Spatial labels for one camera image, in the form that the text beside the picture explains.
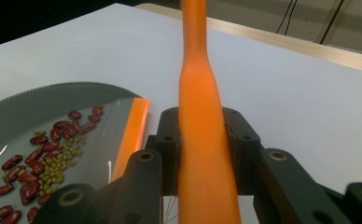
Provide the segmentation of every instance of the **white tabletop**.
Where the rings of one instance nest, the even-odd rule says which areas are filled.
[[[243,113],[264,147],[292,153],[320,184],[362,181],[362,71],[208,31],[222,105]],[[113,5],[0,45],[0,100],[49,84],[94,81],[151,101],[146,128],[177,105],[181,21]]]

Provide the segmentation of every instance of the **gray plate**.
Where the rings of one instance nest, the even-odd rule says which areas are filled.
[[[64,182],[86,183],[98,189],[108,183],[118,155],[118,146],[136,94],[121,88],[100,83],[65,83],[35,89],[6,98],[0,102],[0,186],[4,185],[1,165],[15,154],[26,158],[36,147],[29,139],[34,130],[47,133],[58,120],[68,119],[70,110],[80,111],[86,123],[93,105],[104,105],[102,121],[87,134],[84,154],[75,158],[77,165],[64,172]],[[10,204],[22,211],[20,223],[27,223],[26,215],[37,203],[22,205],[19,195],[21,183],[14,182],[14,189],[0,196],[0,207]]]

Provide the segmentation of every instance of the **dark background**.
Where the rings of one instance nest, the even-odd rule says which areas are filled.
[[[120,3],[179,7],[179,0],[0,0],[0,44]]]

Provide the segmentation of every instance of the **green lentil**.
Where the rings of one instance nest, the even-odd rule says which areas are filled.
[[[22,174],[24,174],[24,173],[26,173],[26,170],[25,170],[25,169],[22,169],[22,170],[20,170],[20,171],[18,172],[18,175],[22,175]]]
[[[49,176],[49,175],[46,175],[44,178],[42,178],[42,181],[43,181],[43,182],[47,182],[49,179],[50,179],[50,176]]]
[[[75,165],[77,165],[77,162],[76,161],[69,161],[68,165],[69,166],[75,166]]]
[[[3,173],[3,174],[1,175],[1,179],[5,179],[5,178],[7,178],[7,173]]]

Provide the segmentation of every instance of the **orange scraper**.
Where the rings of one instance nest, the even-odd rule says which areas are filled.
[[[241,223],[225,120],[206,45],[205,0],[183,0],[179,223]]]

